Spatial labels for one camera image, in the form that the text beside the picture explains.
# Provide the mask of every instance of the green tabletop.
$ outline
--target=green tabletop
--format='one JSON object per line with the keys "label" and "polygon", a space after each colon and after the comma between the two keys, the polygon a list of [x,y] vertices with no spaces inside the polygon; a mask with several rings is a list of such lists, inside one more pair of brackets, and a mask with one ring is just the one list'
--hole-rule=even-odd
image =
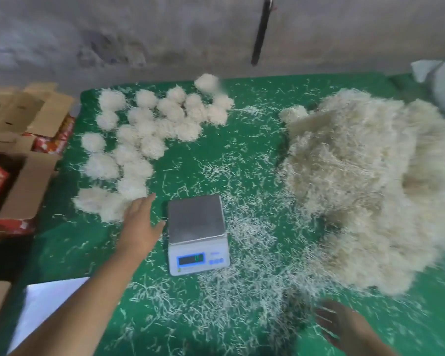
{"label": "green tabletop", "polygon": [[[187,92],[194,90],[191,82],[178,84]],[[140,88],[163,95],[174,85],[125,84],[115,89],[132,99]],[[174,278],[167,269],[163,238],[134,275],[97,355],[340,354],[319,336],[309,312],[313,300],[307,302],[304,290],[291,289],[297,255],[322,235],[323,226],[300,222],[293,200],[277,179],[286,151],[278,113],[297,104],[312,109],[341,88],[388,98],[400,97],[399,92],[377,73],[231,79],[225,86],[235,99],[228,125],[204,126],[194,143],[167,141],[169,149],[153,162],[155,173],[148,185],[157,194],[153,221],[166,215],[168,200],[220,194],[233,267],[219,277],[210,271]],[[87,158],[80,135],[98,131],[98,95],[96,89],[82,94],[75,135],[46,195],[29,263],[0,317],[0,355],[27,284],[92,275],[114,250],[120,225],[77,212],[71,202],[79,187],[92,184],[79,172]],[[107,135],[108,150],[115,145],[114,137]],[[323,295],[322,285],[310,280],[307,290]],[[404,356],[445,355],[445,262],[419,275],[403,297],[349,290],[327,296],[360,311]]]}

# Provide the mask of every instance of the kitchen scale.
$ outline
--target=kitchen scale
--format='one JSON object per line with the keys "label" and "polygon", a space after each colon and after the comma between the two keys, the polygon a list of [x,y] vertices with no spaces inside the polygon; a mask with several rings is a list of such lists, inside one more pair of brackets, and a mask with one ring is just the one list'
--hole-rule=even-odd
{"label": "kitchen scale", "polygon": [[172,276],[231,264],[219,195],[168,203],[168,262]]}

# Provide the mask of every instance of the concrete wall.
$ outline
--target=concrete wall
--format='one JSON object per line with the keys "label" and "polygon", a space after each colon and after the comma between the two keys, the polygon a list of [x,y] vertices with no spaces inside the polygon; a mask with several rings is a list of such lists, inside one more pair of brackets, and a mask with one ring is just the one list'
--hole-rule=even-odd
{"label": "concrete wall", "polygon": [[[249,65],[262,2],[0,0],[0,70]],[[434,57],[445,0],[275,0],[260,65]]]}

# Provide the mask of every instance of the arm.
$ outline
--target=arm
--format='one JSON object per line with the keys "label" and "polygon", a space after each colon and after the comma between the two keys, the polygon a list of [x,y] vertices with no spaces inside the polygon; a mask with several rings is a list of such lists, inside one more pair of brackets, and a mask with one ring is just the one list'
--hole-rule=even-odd
{"label": "arm", "polygon": [[316,309],[316,322],[336,335],[323,331],[326,340],[347,356],[397,356],[359,313],[332,300],[322,306],[324,309]]}
{"label": "arm", "polygon": [[153,249],[165,226],[152,228],[155,194],[135,200],[113,256],[10,355],[91,356],[137,267]]}

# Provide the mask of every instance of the person's right hand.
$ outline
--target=person's right hand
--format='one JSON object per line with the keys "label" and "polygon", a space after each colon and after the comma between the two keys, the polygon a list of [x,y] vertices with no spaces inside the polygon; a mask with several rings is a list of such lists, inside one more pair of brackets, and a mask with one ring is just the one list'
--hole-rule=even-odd
{"label": "person's right hand", "polygon": [[125,211],[124,227],[117,242],[117,252],[135,256],[140,263],[152,251],[165,227],[160,221],[155,227],[150,223],[150,209],[156,195],[137,198]]}
{"label": "person's right hand", "polygon": [[316,323],[336,337],[323,330],[326,340],[349,356],[366,355],[367,344],[378,335],[358,312],[333,300],[321,303],[326,309],[316,309]]}

